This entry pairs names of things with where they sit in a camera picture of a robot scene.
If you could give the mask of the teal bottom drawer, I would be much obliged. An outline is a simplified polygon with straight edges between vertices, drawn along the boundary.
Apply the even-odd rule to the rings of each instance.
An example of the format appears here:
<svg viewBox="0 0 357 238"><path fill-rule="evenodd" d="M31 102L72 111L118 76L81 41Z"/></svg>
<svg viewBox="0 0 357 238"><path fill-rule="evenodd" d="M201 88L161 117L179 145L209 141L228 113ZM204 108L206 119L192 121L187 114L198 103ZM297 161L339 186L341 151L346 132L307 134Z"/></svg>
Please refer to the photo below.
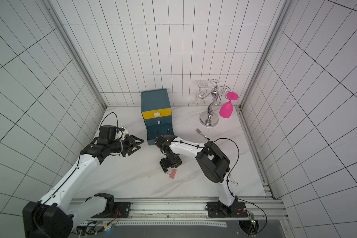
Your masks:
<svg viewBox="0 0 357 238"><path fill-rule="evenodd" d="M155 145L156 138L168 135L167 129L170 130L170 135L174 135L172 123L146 127L148 145Z"/></svg>

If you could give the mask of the teal drawer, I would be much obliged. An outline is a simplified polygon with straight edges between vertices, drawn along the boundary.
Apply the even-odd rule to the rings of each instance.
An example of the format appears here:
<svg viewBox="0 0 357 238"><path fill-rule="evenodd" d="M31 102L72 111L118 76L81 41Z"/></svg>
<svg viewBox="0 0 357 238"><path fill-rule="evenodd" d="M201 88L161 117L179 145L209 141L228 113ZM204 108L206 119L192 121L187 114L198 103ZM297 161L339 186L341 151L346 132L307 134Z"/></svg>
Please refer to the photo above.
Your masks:
<svg viewBox="0 0 357 238"><path fill-rule="evenodd" d="M156 138L168 135L167 129L170 130L170 135L174 135L172 123L146 127L148 145L155 145Z"/></svg>
<svg viewBox="0 0 357 238"><path fill-rule="evenodd" d="M162 125L162 124L169 124L169 123L172 123L172 116L145 119L144 123L147 127L157 126L157 125Z"/></svg>

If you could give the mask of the yellow top drawer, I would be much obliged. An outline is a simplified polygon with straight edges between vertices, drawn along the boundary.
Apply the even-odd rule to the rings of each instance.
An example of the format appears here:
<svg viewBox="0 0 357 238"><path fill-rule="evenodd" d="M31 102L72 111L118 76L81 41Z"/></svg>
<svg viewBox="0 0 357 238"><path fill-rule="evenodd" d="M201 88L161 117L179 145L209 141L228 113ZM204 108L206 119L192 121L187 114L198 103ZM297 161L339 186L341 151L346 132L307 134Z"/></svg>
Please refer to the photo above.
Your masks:
<svg viewBox="0 0 357 238"><path fill-rule="evenodd" d="M171 115L172 115L171 108L157 109L157 110L142 112L142 116L145 120L160 118L160 117L167 117L167 116L171 116Z"/></svg>

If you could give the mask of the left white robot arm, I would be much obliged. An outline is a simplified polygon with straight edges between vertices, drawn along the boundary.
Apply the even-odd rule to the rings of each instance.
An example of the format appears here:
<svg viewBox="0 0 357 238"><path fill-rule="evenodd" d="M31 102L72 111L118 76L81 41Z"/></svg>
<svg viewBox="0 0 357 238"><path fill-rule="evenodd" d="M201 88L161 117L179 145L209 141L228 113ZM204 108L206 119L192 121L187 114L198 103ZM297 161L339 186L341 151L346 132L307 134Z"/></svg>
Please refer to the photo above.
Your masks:
<svg viewBox="0 0 357 238"><path fill-rule="evenodd" d="M109 156L131 155L144 141L133 135L120 139L96 137L79 154L78 160L67 174L37 202L23 208L22 217L27 238L67 238L82 222L94 217L112 217L119 214L114 197L97 193L77 208L70 202L88 177Z"/></svg>

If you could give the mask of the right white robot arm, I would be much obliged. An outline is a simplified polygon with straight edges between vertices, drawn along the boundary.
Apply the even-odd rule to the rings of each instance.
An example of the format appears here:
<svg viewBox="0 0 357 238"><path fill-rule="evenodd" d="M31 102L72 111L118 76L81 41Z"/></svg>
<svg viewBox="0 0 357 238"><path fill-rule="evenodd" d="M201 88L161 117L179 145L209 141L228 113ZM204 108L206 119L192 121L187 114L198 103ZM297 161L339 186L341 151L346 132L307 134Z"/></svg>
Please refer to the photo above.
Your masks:
<svg viewBox="0 0 357 238"><path fill-rule="evenodd" d="M180 166L181 155L194 158L205 177L217 184L219 203L227 209L237 206L238 200L229 191L227 184L227 175L231 171L230 160L215 142L209 140L206 143L195 143L168 135L156 138L155 145L165 155L160 161L164 172Z"/></svg>

